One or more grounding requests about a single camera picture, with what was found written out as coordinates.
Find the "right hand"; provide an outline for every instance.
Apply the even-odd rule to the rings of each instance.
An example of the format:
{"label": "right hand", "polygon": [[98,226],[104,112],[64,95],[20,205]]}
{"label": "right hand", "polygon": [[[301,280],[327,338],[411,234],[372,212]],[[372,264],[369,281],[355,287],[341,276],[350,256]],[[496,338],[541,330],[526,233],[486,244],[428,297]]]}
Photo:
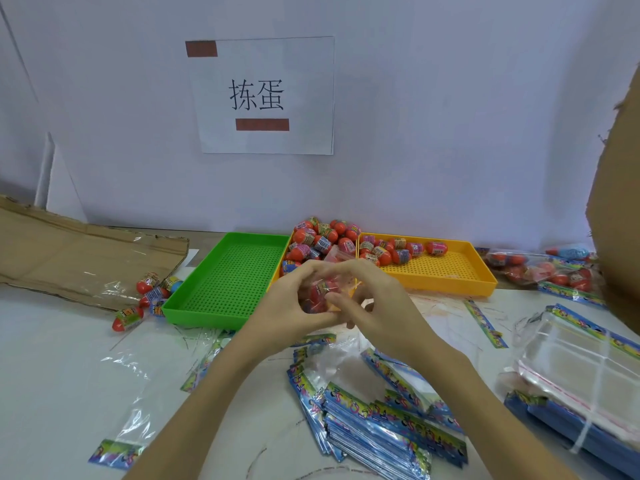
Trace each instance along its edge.
{"label": "right hand", "polygon": [[[346,315],[343,321],[355,323],[380,351],[411,365],[420,352],[439,348],[442,340],[422,317],[403,286],[395,278],[365,259],[352,259],[332,265],[324,275],[350,274],[361,283],[350,298],[327,293],[326,300]],[[365,299],[373,304],[362,307]]]}

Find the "rubber band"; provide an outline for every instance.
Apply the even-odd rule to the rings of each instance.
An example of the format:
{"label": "rubber band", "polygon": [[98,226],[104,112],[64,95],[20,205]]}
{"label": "rubber band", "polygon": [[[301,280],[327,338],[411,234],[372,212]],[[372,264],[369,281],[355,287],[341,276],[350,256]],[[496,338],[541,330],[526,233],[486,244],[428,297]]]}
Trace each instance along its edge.
{"label": "rubber band", "polygon": [[593,417],[595,416],[596,409],[598,408],[598,400],[600,398],[600,393],[602,391],[602,376],[604,374],[604,364],[609,359],[609,354],[611,352],[611,332],[609,330],[606,331],[606,336],[602,341],[600,355],[600,363],[598,364],[598,370],[596,371],[596,377],[593,381],[593,389],[591,389],[591,396],[593,398],[593,403],[585,416],[586,421],[584,422],[584,426],[582,427],[582,431],[575,443],[573,444],[570,453],[578,454],[578,452],[582,449],[582,444],[587,438],[587,434],[591,429],[591,425],[593,424]]}

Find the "finger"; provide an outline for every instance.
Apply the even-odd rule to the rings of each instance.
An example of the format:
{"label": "finger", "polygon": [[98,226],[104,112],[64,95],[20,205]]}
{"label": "finger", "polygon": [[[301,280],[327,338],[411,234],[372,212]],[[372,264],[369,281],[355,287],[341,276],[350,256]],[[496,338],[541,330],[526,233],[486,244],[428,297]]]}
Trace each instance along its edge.
{"label": "finger", "polygon": [[332,305],[340,308],[343,314],[343,321],[354,322],[358,327],[369,318],[369,314],[364,308],[354,300],[340,293],[327,293],[324,298]]}
{"label": "finger", "polygon": [[384,282],[388,279],[388,275],[384,271],[366,259],[349,259],[329,264],[327,268],[320,270],[322,277],[333,274],[350,274],[360,281],[364,281],[372,292],[381,290]]}
{"label": "finger", "polygon": [[361,305],[366,299],[373,298],[373,293],[367,287],[366,283],[360,283],[353,293],[353,300]]}
{"label": "finger", "polygon": [[315,259],[309,259],[302,266],[299,266],[296,270],[284,275],[278,280],[278,282],[284,282],[287,285],[300,288],[302,282],[307,278],[310,278],[314,273],[324,271],[324,268],[328,267],[329,263],[324,261],[317,261]]}
{"label": "finger", "polygon": [[338,312],[325,312],[307,314],[305,316],[305,327],[308,327],[309,333],[321,328],[340,325],[344,323],[344,316]]}

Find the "red rectangle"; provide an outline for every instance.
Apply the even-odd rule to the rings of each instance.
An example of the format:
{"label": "red rectangle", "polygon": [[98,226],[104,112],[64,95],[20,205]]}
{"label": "red rectangle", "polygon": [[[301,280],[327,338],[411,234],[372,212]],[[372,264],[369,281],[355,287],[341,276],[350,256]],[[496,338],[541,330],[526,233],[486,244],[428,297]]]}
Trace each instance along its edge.
{"label": "red rectangle", "polygon": [[187,46],[187,57],[218,56],[218,46],[215,40],[193,40],[184,44]]}
{"label": "red rectangle", "polygon": [[289,119],[236,118],[236,131],[289,131]]}

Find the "cardboard box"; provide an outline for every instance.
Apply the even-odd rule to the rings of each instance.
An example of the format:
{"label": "cardboard box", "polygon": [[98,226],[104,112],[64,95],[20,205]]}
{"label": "cardboard box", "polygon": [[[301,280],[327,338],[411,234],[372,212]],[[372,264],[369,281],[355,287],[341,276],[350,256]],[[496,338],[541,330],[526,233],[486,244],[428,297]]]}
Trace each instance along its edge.
{"label": "cardboard box", "polygon": [[164,279],[189,240],[84,224],[0,195],[0,283],[119,310],[138,303],[136,283]]}
{"label": "cardboard box", "polygon": [[640,70],[636,71],[600,156],[587,219],[607,306],[640,333]]}

